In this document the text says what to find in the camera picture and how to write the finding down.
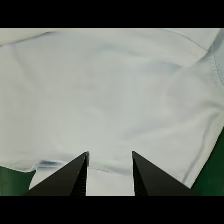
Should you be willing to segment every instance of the green surface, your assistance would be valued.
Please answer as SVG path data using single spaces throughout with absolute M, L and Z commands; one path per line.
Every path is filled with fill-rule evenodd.
M 34 173 L 0 167 L 0 196 L 23 195 L 28 191 Z M 199 195 L 224 196 L 224 131 L 192 188 Z

